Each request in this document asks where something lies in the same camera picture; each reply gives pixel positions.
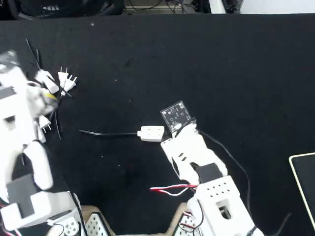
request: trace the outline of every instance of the white power plug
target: white power plug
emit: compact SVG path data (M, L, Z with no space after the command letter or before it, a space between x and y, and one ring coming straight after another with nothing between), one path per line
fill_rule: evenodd
M76 86L76 83L75 81L77 80L77 77L74 77L73 80L71 80L72 78L72 75L70 75L70 77L68 78L69 76L69 73L68 73L68 68L65 69L65 72L62 72L62 67L60 69L60 72L58 72L58 77L59 77L59 80L60 80L60 86L65 90L65 91L70 91L74 86ZM65 96L65 92L62 91L61 92L61 95L62 96Z
M48 127L51 130L51 127L50 127L51 122L45 116L40 116L38 118L38 123L39 123L39 127L43 129L45 133L46 133L45 128Z
M142 126L137 135L142 141L161 142L164 134L164 126Z
M35 75L35 79L40 83L44 83L51 94L59 91L58 85L52 81L54 78L48 71L40 69Z

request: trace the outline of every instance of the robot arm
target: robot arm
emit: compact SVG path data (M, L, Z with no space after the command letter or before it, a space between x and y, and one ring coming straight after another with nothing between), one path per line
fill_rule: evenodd
M1 208L8 231L44 222L68 226L71 232L65 232L67 235L80 231L72 195L46 191L53 186L53 178L40 141L44 136L38 117L56 107L56 98L49 91L26 79L13 51L0 55L0 197L9 203ZM30 159L33 175L12 180L16 159L22 153Z
M188 209L195 218L194 234L263 236L244 206L225 164L207 148L183 102L161 113L172 132L172 138L161 143L168 160L179 179L198 185L188 201ZM186 123L180 122L181 116Z

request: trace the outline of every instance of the black circuit board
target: black circuit board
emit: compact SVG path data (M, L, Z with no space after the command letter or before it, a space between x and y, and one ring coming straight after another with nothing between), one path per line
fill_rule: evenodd
M165 120L167 127L174 133L181 128L187 121L191 119L187 108L183 101L179 101L172 106L160 111L163 119Z

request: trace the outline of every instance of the tablet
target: tablet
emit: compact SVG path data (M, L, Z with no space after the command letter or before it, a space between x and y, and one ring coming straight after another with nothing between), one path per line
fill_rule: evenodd
M291 156L289 162L315 229L315 152Z

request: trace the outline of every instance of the black fabric surface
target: black fabric surface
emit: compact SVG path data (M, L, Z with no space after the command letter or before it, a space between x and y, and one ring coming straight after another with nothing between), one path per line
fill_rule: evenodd
M315 15L163 15L1 22L0 51L16 50L32 77L28 38L45 69L68 66L78 76L75 98L65 98L59 110L63 139L55 128L47 135L50 162L81 204L99 207L117 234L165 232L192 193L149 191L179 183L158 143L95 138L78 129L161 125L159 111L183 100L198 127L248 171L256 225L273 233L292 212L282 235L310 236L288 158L315 149L314 21ZM244 200L243 173L208 145Z

